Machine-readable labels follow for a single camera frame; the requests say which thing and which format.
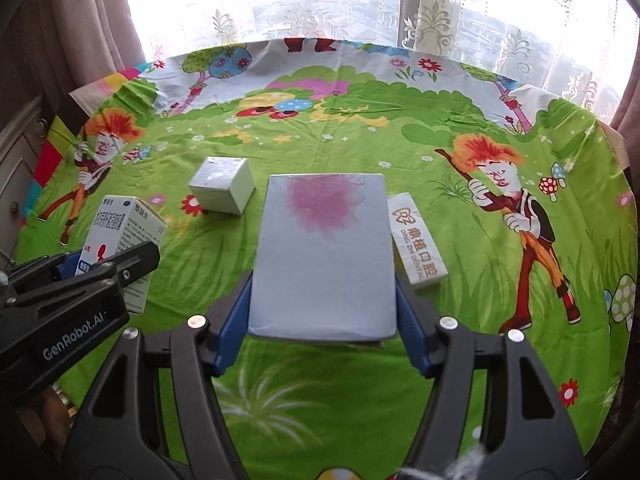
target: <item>cartoon tablecloth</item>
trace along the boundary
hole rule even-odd
[[[134,75],[77,139],[54,125],[61,156],[41,160],[49,173],[31,197],[20,260],[80,248],[104,195],[138,196],[169,229],[146,312],[130,323],[167,330],[252,266],[270,174],[382,173],[389,194],[411,193],[449,270],[425,294],[475,330],[526,330],[589,448],[622,371],[638,260],[634,201],[590,112],[437,56],[325,39],[215,47]],[[207,155],[250,160],[257,190],[241,217],[203,211],[190,195]],[[63,377],[76,401],[112,342]],[[168,437],[184,458],[161,379]],[[478,437],[482,380],[465,446]],[[398,338],[248,338],[215,387],[253,478],[383,480],[402,463],[430,382]]]

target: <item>cartoon boy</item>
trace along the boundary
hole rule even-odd
[[[72,201],[71,212],[66,220],[65,229],[60,236],[60,245],[69,242],[69,233],[86,198],[93,194],[105,179],[113,165],[113,159],[128,142],[138,139],[143,131],[136,126],[136,118],[121,108],[105,108],[100,114],[91,117],[84,125],[84,140],[78,144],[74,153],[74,164],[80,168],[76,186],[53,202],[38,216],[46,222],[49,215],[63,203]],[[86,136],[95,136],[93,158],[87,156],[89,143]]]
[[[556,241],[551,222],[540,202],[522,187],[518,166],[524,164],[522,156],[511,146],[499,144],[482,134],[463,134],[453,142],[452,164],[461,173],[480,170],[502,192],[495,195],[478,179],[468,181],[474,203],[485,211],[498,211],[509,229],[522,239],[522,266],[518,278],[516,310],[505,321],[498,333],[511,328],[523,330],[531,326],[529,312],[529,274],[534,262],[539,262],[549,273],[558,298],[562,299],[569,324],[580,321],[580,310],[569,291],[569,280],[560,270],[552,247]]]

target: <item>pink stain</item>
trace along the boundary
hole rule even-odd
[[[354,209],[364,200],[362,184],[350,175],[300,175],[291,178],[287,205],[304,230],[331,237],[356,220]]]
[[[300,81],[292,81],[285,83],[283,81],[274,81],[267,85],[268,89],[278,88],[304,88],[312,90],[314,94],[309,98],[312,101],[322,99],[329,95],[343,95],[349,89],[349,81],[325,81],[324,79],[301,79]]]

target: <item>drawer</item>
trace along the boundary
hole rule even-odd
[[[0,162],[0,266],[3,267],[15,249],[36,162],[36,156],[24,137],[16,140]],[[12,214],[14,202],[18,204],[18,212]]]

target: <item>orange hair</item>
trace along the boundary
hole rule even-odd
[[[133,142],[144,133],[142,128],[136,126],[136,118],[122,108],[105,108],[99,114],[95,114],[84,125],[88,136],[96,136],[100,132],[110,133],[124,140]]]
[[[451,161],[460,171],[470,173],[478,169],[478,164],[485,160],[503,160],[522,166],[524,159],[516,150],[507,144],[495,142],[483,134],[462,134],[453,139]]]

